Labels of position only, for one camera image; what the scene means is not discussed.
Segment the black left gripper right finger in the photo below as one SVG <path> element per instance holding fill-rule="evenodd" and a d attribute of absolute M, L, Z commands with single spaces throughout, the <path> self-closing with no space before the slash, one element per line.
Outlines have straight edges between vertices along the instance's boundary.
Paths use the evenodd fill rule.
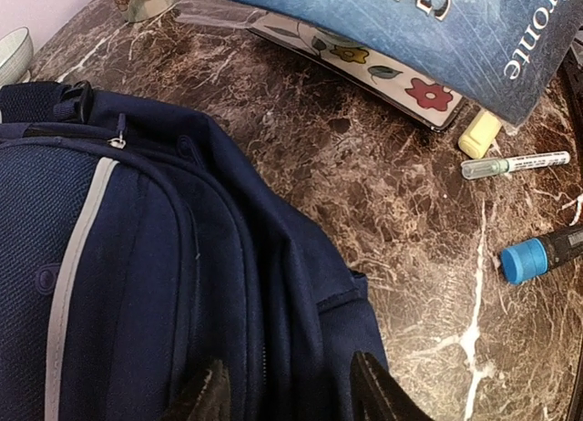
<path fill-rule="evenodd" d="M 354 420 L 432 421 L 370 353 L 353 355 L 350 385 Z"/>

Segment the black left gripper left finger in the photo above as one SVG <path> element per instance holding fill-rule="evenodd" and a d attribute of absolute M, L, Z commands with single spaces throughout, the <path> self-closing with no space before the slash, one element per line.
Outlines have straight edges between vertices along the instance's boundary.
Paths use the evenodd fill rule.
<path fill-rule="evenodd" d="M 215 359 L 198 371 L 170 404 L 161 420 L 230 420 L 230 374 L 227 366 Z"/>

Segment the navy blue student backpack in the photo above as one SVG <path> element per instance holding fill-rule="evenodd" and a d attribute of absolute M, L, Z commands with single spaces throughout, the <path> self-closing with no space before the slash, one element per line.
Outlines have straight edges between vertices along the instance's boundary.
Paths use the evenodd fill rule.
<path fill-rule="evenodd" d="M 350 420 L 356 352 L 366 277 L 208 115 L 2 87 L 4 420 L 161 420 L 215 359 L 230 420 Z"/>

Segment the dark blue novel book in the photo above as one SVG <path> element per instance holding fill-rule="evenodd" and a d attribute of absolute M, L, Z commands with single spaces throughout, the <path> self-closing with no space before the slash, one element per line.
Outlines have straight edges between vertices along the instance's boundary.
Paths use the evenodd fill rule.
<path fill-rule="evenodd" d="M 352 39 L 512 125 L 537 105 L 582 24 L 582 0 L 231 0 Z"/>

